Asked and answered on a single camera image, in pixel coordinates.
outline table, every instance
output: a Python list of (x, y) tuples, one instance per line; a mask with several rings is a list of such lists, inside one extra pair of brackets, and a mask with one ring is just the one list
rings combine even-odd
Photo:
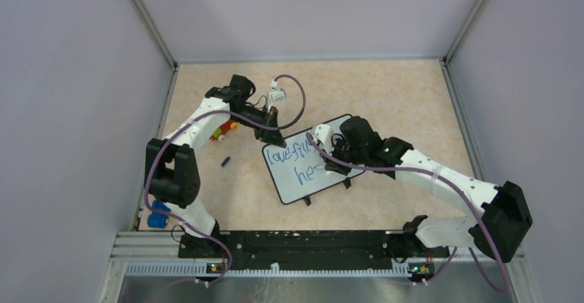
[[(472, 175), (438, 60), (181, 65), (163, 135), (195, 111), (209, 88), (228, 85), (233, 74), (255, 83), (258, 92), (250, 99), (254, 103), (272, 79), (284, 73), (300, 80), (307, 97), (303, 117), (284, 130), (284, 136), (342, 114), (359, 115), (382, 138), (397, 136), (428, 157)], [(296, 116), (302, 98), (294, 82), (282, 79), (279, 86), (288, 96), (276, 104), (283, 125)], [(401, 229), (418, 215), (463, 215), (423, 189), (373, 173), (352, 180), (348, 190), (338, 185), (313, 195), (310, 207), (302, 201), (283, 205), (262, 158), (263, 145), (252, 129), (240, 125), (224, 141), (209, 141), (196, 156), (198, 198), (221, 229)], [(221, 167), (227, 156), (231, 160)], [(140, 229), (150, 229), (148, 215), (145, 210)]]

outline blue toy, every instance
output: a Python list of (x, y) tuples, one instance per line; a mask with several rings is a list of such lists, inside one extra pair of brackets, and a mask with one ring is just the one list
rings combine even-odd
[[(168, 209), (168, 207), (165, 206), (164, 203), (162, 203), (159, 200), (155, 200), (152, 203), (152, 209), (170, 212), (170, 209)], [(147, 224), (149, 227), (156, 227), (158, 229), (164, 229), (166, 227), (166, 224), (168, 224), (168, 216), (163, 215), (163, 214), (158, 213), (158, 212), (152, 212), (150, 214), (150, 216), (148, 216)]]

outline blue marker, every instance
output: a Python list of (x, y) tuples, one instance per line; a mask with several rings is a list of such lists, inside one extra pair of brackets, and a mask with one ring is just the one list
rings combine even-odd
[(221, 167), (225, 167), (225, 165), (227, 164), (227, 162), (229, 162), (229, 160), (231, 160), (231, 157), (228, 157), (221, 163)]

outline metal frame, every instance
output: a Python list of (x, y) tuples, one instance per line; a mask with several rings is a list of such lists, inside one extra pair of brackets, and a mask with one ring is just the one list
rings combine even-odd
[[(476, 1), (460, 31), (456, 35), (454, 42), (450, 46), (448, 53), (444, 56), (444, 58), (442, 58), (442, 60), (440, 60), (440, 66), (446, 80), (446, 86), (448, 88), (450, 98), (452, 100), (452, 106), (454, 107), (455, 114), (461, 128), (463, 140), (468, 152), (470, 163), (472, 165), (472, 170), (475, 176), (481, 180), (486, 179), (486, 171), (484, 169), (483, 163), (481, 162), (479, 149), (476, 144), (475, 136), (472, 133), (471, 124), (466, 115), (464, 104), (460, 98), (457, 83), (450, 71), (450, 63), (456, 57), (458, 49), (464, 42), (468, 33), (471, 31), (472, 26), (474, 25), (478, 16), (481, 14), (487, 1), (488, 0)], [(164, 106), (160, 113), (158, 127), (156, 129), (156, 137), (160, 137), (162, 135), (166, 117), (169, 111), (170, 101), (176, 79), (178, 77), (179, 66), (173, 59), (170, 51), (168, 50), (168, 47), (161, 37), (158, 28), (154, 24), (142, 0), (131, 0), (131, 2), (159, 52), (165, 58), (169, 66), (173, 68), (169, 82), (169, 88), (165, 96)], [(99, 302), (105, 303), (118, 301), (118, 297), (122, 290), (122, 283), (125, 272), (129, 267), (136, 266), (137, 263), (146, 263), (144, 265), (151, 263), (153, 266), (161, 266), (166, 264), (170, 265), (176, 263), (193, 264), (191, 261), (185, 262), (184, 260), (178, 259), (178, 245), (179, 244), (171, 238), (170, 232), (168, 231), (135, 231), (118, 233), (114, 247), (112, 249), (111, 257), (109, 259)], [(458, 256), (453, 260), (453, 262), (472, 261), (470, 255), (464, 251), (458, 252), (457, 255)], [(479, 259), (484, 262), (492, 262), (491, 259), (485, 257), (484, 255), (479, 256)], [(529, 264), (523, 256), (521, 248), (520, 253), (518, 253), (518, 255), (513, 259), (513, 262), (508, 264), (508, 270), (511, 275), (517, 302), (524, 303), (543, 301), (537, 289), (536, 282), (532, 277)]]

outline gray wall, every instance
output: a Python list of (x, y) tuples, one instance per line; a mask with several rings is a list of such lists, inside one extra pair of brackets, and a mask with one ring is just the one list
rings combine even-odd
[(144, 0), (178, 62), (438, 57), (475, 0)]
[(129, 0), (0, 0), (2, 302), (94, 302), (169, 79)]
[(584, 0), (490, 0), (453, 63), (490, 179), (513, 180), (546, 302), (580, 302)]

